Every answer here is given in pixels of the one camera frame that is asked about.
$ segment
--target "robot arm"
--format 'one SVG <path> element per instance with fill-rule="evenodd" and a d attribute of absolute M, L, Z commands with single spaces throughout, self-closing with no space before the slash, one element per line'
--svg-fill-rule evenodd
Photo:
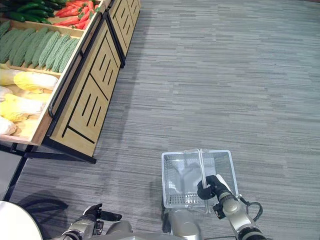
<path fill-rule="evenodd" d="M 226 185 L 215 175 L 207 176 L 206 182 L 209 185 L 207 188 L 203 188 L 202 181 L 198 183 L 198 196 L 203 200 L 217 197 L 219 203 L 213 210 L 219 219 L 227 217 L 237 240 L 267 239 Z"/>

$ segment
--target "display bin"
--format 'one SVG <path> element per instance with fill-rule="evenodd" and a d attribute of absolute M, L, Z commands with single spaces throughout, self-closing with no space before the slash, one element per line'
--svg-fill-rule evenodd
<path fill-rule="evenodd" d="M 44 145 L 78 160 L 96 162 L 93 153 L 121 67 L 120 50 L 107 19 L 110 1 L 98 3 L 99 11 L 93 15 L 86 30 L 11 20 L 12 28 L 39 30 L 48 27 L 61 35 L 79 38 L 79 42 L 62 73 L 11 66 L 7 62 L 10 69 L 53 75 L 58 78 L 58 83 L 52 92 L 46 93 L 42 113 L 17 122 L 18 131 L 12 135 L 0 135 L 0 141 Z M 26 94 L 23 90 L 18 91 L 17 86 L 9 88 L 19 96 Z"/>

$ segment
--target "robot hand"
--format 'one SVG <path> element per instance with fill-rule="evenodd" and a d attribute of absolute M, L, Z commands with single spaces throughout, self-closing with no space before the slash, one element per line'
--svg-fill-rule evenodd
<path fill-rule="evenodd" d="M 207 188 L 203 188 L 203 183 L 200 181 L 197 185 L 197 194 L 202 200 L 208 200 L 215 196 L 219 199 L 223 193 L 232 194 L 226 185 L 219 181 L 215 175 L 205 177 L 206 183 L 209 185 Z"/>

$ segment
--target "green vegetable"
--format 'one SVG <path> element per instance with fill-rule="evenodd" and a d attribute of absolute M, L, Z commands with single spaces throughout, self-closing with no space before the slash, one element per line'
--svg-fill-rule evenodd
<path fill-rule="evenodd" d="M 63 56 L 62 62 L 59 67 L 59 73 L 62 73 L 64 71 L 72 53 L 74 52 L 74 50 L 78 44 L 78 42 L 79 42 L 79 39 L 77 39 L 77 38 L 72 39 L 70 46 L 68 47 L 67 51 L 65 52 L 65 54 Z"/>
<path fill-rule="evenodd" d="M 12 44 L 12 49 L 10 51 L 10 55 L 9 55 L 9 61 L 10 64 L 12 65 L 14 62 L 14 57 L 18 51 L 18 48 L 20 47 L 20 45 L 23 43 L 23 41 L 29 37 L 31 34 L 33 34 L 36 30 L 34 28 L 27 28 L 26 30 L 24 30 L 22 32 L 22 34 L 19 35 L 19 37 L 17 37 L 13 44 Z"/>
<path fill-rule="evenodd" d="M 19 3 L 15 3 L 15 2 L 12 2 L 12 1 L 8 1 L 8 0 L 1 0 L 1 3 L 5 6 L 8 6 L 8 7 L 16 7 L 16 8 L 20 8 L 22 5 L 19 4 Z"/>
<path fill-rule="evenodd" d="M 67 0 L 49 0 L 50 2 L 54 2 L 59 5 L 65 5 Z"/>
<path fill-rule="evenodd" d="M 47 19 L 45 19 L 44 17 L 38 17 L 38 19 L 40 20 L 40 22 L 42 22 L 43 24 L 52 24 L 51 22 L 49 22 Z"/>
<path fill-rule="evenodd" d="M 49 18 L 54 18 L 54 17 L 55 17 L 55 15 L 53 14 L 53 12 L 48 12 L 48 11 L 47 11 L 47 13 L 48 13 Z"/>
<path fill-rule="evenodd" d="M 47 61 L 51 51 L 54 49 L 59 38 L 60 38 L 60 32 L 56 31 L 49 39 L 48 43 L 46 44 L 45 48 L 43 49 L 43 51 L 39 57 L 40 68 L 42 68 L 44 65 L 46 65 L 46 61 Z"/>
<path fill-rule="evenodd" d="M 24 41 L 22 42 L 22 44 L 19 46 L 18 50 L 15 53 L 15 56 L 12 62 L 13 66 L 21 67 L 21 65 L 24 63 L 27 49 L 29 45 L 32 43 L 32 41 L 34 40 L 36 35 L 37 33 L 34 32 L 24 39 Z"/>
<path fill-rule="evenodd" d="M 8 31 L 10 28 L 10 21 L 5 21 L 0 25 L 0 39 L 2 38 L 3 35 Z"/>
<path fill-rule="evenodd" d="M 48 18 L 48 13 L 44 10 L 41 9 L 31 9 L 25 12 L 26 14 L 31 14 L 31 15 L 35 15 L 41 18 Z"/>
<path fill-rule="evenodd" d="M 34 37 L 31 44 L 28 46 L 28 49 L 24 56 L 24 62 L 26 66 L 29 66 L 32 63 L 32 58 L 35 54 L 35 49 L 39 46 L 39 44 L 41 43 L 42 39 L 44 38 L 47 32 L 48 32 L 48 28 L 43 27 L 38 32 L 35 33 L 36 36 Z"/>
<path fill-rule="evenodd" d="M 51 69 L 53 67 L 59 50 L 66 45 L 66 43 L 68 42 L 69 39 L 70 39 L 70 36 L 68 34 L 59 38 L 59 40 L 56 42 L 54 48 L 52 49 L 50 55 L 48 56 L 48 58 L 45 61 L 46 69 Z"/>
<path fill-rule="evenodd" d="M 51 36 L 54 34 L 53 31 L 49 31 L 45 34 L 45 36 L 42 38 L 41 42 L 39 43 L 38 47 L 35 50 L 35 53 L 32 57 L 32 67 L 35 68 L 39 64 L 39 58 L 42 53 L 42 51 L 45 49 L 47 42 L 51 38 Z"/>
<path fill-rule="evenodd" d="M 18 31 L 18 29 L 13 28 L 12 30 L 8 31 L 6 34 L 4 34 L 1 38 L 0 38 L 0 46 L 4 46 L 7 41 L 10 39 L 11 35 Z"/>
<path fill-rule="evenodd" d="M 47 7 L 49 8 L 52 8 L 54 10 L 60 10 L 62 9 L 62 6 L 59 5 L 58 3 L 56 2 L 52 2 L 52 1 L 44 1 L 44 5 L 46 5 Z"/>
<path fill-rule="evenodd" d="M 30 10 L 30 9 L 36 9 L 39 7 L 39 4 L 38 3 L 35 3 L 35 2 L 29 2 L 21 7 L 19 7 L 16 11 L 19 13 L 19 12 L 25 12 L 27 10 Z"/>
<path fill-rule="evenodd" d="M 9 19 L 16 20 L 16 21 L 19 21 L 19 22 L 25 22 L 26 21 L 24 16 L 22 16 L 20 13 L 14 12 L 14 11 L 6 11 L 4 13 L 4 16 L 6 16 Z"/>
<path fill-rule="evenodd" d="M 26 21 L 41 23 L 41 21 L 39 20 L 39 18 L 37 16 L 32 16 L 32 15 L 26 14 L 26 13 L 20 13 L 20 14 L 24 17 L 24 19 Z"/>
<path fill-rule="evenodd" d="M 39 7 L 37 7 L 37 9 L 46 11 L 48 13 L 53 13 L 54 12 L 54 10 L 51 7 L 47 7 L 47 6 L 42 5 L 42 4 L 39 4 Z"/>
<path fill-rule="evenodd" d="M 15 8 L 12 6 L 0 7 L 0 13 L 10 12 L 10 11 L 14 11 L 14 10 L 15 10 Z"/>
<path fill-rule="evenodd" d="M 22 33 L 22 30 L 18 30 L 16 28 L 8 31 L 1 39 L 0 39 L 0 63 L 4 64 L 8 61 L 10 51 L 12 49 L 13 41 Z"/>
<path fill-rule="evenodd" d="M 70 40 L 68 40 L 66 42 L 66 44 L 64 44 L 63 46 L 61 46 L 61 48 L 58 50 L 58 53 L 56 54 L 56 57 L 54 59 L 54 63 L 52 66 L 52 71 L 53 72 L 59 72 L 59 68 L 61 65 L 62 60 L 64 59 L 64 55 L 66 53 L 66 51 L 68 50 L 69 46 L 72 44 L 73 39 L 71 38 Z"/>
<path fill-rule="evenodd" d="M 37 3 L 37 4 L 45 5 L 45 2 L 42 1 L 42 0 L 32 0 L 32 2 Z"/>

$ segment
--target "wooden display stand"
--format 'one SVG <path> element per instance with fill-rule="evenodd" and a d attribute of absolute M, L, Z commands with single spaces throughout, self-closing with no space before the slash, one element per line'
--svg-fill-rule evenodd
<path fill-rule="evenodd" d="M 46 105 L 40 116 L 29 121 L 29 125 L 18 124 L 22 129 L 25 126 L 22 131 L 0 135 L 0 141 L 13 143 L 11 147 L 0 144 L 1 151 L 25 159 L 96 162 L 95 146 L 140 12 L 139 0 L 115 0 L 111 4 L 110 7 L 110 0 L 100 2 L 99 12 L 93 15 L 86 30 L 11 21 L 12 27 L 18 29 L 48 27 L 50 31 L 79 38 L 79 42 L 62 73 L 8 65 L 11 69 L 53 75 L 58 83 L 52 93 L 46 93 Z M 17 150 L 18 143 L 27 144 L 26 150 Z M 32 146 L 37 145 L 60 153 L 35 152 Z"/>

